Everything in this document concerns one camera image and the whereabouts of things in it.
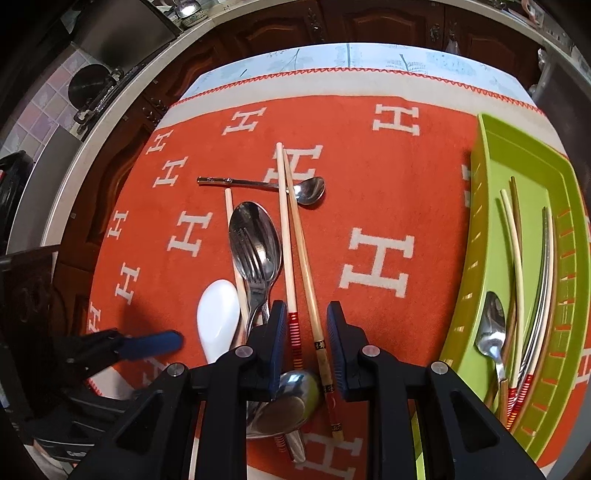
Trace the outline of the green plastic utensil tray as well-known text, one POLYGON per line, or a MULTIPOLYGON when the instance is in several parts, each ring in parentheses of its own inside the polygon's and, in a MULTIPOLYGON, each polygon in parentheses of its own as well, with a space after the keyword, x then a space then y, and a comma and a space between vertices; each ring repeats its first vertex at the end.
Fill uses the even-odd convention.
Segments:
POLYGON ((586 209, 575 171, 554 148, 491 115, 478 117, 471 152, 469 234, 454 316, 441 360, 480 397, 495 377, 475 338, 485 295, 495 292, 508 308, 513 254, 500 191, 517 187, 522 225, 524 304, 527 327, 542 260, 542 209, 551 210, 556 232, 557 280, 551 326, 536 381, 513 427, 516 440, 536 461, 551 441, 569 402, 587 339, 590 316, 590 246, 586 209))

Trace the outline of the small steel teaspoon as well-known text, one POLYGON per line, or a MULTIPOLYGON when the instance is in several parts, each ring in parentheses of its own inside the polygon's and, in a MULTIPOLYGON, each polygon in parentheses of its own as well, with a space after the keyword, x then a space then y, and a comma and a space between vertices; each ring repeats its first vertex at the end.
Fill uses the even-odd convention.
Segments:
POLYGON ((506 380, 502 350, 506 341, 506 319, 498 295, 488 291, 475 340, 478 351, 494 362, 497 382, 506 380))

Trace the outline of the white ceramic soup spoon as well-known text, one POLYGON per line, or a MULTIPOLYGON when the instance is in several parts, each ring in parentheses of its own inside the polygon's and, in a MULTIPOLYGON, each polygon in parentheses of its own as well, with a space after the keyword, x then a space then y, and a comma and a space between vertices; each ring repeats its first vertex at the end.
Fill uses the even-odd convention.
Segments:
POLYGON ((235 285, 225 279, 209 284, 197 305, 197 332, 208 364, 231 348, 239 319, 235 285))

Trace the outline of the blue floral tablecloth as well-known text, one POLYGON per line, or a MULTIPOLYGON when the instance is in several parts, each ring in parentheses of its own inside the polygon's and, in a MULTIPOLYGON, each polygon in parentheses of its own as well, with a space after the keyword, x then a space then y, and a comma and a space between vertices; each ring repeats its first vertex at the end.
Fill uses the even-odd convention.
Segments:
POLYGON ((188 98, 218 86, 266 74, 331 67, 424 74, 526 103, 532 101, 515 76, 475 60, 421 47, 354 42, 294 47, 238 60, 200 75, 182 96, 188 98))

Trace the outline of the black frying pan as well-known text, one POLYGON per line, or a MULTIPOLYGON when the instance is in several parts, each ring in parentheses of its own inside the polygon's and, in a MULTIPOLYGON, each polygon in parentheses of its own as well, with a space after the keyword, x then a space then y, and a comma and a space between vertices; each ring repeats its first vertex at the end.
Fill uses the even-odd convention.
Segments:
POLYGON ((109 70, 101 64, 82 67, 70 80, 68 99, 78 110, 87 107, 101 92, 114 85, 109 70))

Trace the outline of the steel fork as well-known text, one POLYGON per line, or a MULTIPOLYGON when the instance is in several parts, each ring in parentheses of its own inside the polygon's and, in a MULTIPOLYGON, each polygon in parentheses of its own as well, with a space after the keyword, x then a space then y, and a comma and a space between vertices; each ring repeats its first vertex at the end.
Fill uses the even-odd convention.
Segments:
POLYGON ((249 320, 246 334, 256 326, 256 318, 263 316, 266 323, 270 317, 270 289, 276 277, 276 263, 270 256, 271 250, 264 243, 264 238, 252 235, 245 227, 238 230, 238 254, 242 263, 242 275, 247 286, 249 302, 249 320))

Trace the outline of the orange H-pattern table mat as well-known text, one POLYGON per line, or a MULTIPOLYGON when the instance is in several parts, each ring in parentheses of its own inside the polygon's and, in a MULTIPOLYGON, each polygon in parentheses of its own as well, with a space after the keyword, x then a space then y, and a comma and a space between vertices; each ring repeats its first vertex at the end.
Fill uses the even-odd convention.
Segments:
MULTIPOLYGON (((133 150, 106 224, 88 330, 183 334, 176 353, 112 366, 134 388, 172 362, 204 364, 197 304, 233 272, 224 193, 197 178, 274 180, 280 142, 294 180, 318 175, 327 184, 321 205, 301 212, 318 306, 339 301, 349 322, 403 361, 441 360, 465 265, 481 114, 565 156, 533 105, 426 75, 318 68, 183 97, 133 150)), ((569 402, 536 462, 544 472, 583 402, 589 322, 569 402)))

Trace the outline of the steel range hood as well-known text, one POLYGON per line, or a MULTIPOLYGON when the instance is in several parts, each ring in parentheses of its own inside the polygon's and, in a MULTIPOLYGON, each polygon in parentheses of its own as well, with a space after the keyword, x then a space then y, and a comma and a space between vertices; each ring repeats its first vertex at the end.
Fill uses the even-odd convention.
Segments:
POLYGON ((89 1, 77 16, 72 41, 109 68, 128 72, 175 40, 181 30, 150 1, 89 1))

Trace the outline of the steel chopstick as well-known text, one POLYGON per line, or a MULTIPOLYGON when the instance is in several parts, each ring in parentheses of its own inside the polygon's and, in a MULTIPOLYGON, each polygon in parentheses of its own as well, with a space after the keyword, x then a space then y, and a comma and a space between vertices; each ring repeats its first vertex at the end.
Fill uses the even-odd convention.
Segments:
POLYGON ((536 345, 538 343, 538 336, 542 329, 542 320, 544 316, 544 307, 548 296, 549 288, 549 270, 550 270, 550 244, 551 244, 551 233, 550 233, 550 219, 551 214, 549 209, 544 207, 542 209, 542 260, 540 265, 540 274, 538 280, 538 287, 536 293, 536 301, 534 307, 534 320, 533 325, 529 333, 528 342, 526 345, 525 353, 522 359, 522 364, 519 371, 519 383, 518 391, 521 391, 524 387, 527 374, 530 370, 530 365, 533 362, 536 345))

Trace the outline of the steel soup spoon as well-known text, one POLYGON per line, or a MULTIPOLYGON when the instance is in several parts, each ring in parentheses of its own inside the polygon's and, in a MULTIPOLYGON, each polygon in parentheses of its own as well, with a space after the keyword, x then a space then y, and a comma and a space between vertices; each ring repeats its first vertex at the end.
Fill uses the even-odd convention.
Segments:
POLYGON ((247 403, 246 438, 263 439, 297 430, 308 422, 318 401, 320 387, 314 374, 308 370, 283 373, 273 400, 247 403))

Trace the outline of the large steel spoon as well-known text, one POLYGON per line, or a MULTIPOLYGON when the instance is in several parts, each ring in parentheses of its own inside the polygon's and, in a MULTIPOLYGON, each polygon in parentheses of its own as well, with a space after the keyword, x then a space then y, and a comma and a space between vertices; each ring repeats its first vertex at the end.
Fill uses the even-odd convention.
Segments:
POLYGON ((283 254, 276 228, 259 203, 245 201, 233 210, 228 227, 232 259, 245 281, 249 317, 246 330, 260 311, 269 317, 270 290, 280 275, 283 254))

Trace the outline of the small long-handled steel spoon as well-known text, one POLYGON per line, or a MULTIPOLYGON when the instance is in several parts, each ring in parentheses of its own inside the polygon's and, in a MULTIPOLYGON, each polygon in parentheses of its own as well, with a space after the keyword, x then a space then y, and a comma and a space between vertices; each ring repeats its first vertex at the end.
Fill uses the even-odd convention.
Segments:
MULTIPOLYGON (((261 190, 279 190, 279 184, 273 182, 233 179, 228 177, 198 177, 198 185, 219 187, 243 187, 261 190)), ((314 206, 325 196, 325 180, 322 177, 310 179, 294 184, 294 196, 297 204, 304 207, 314 206)))

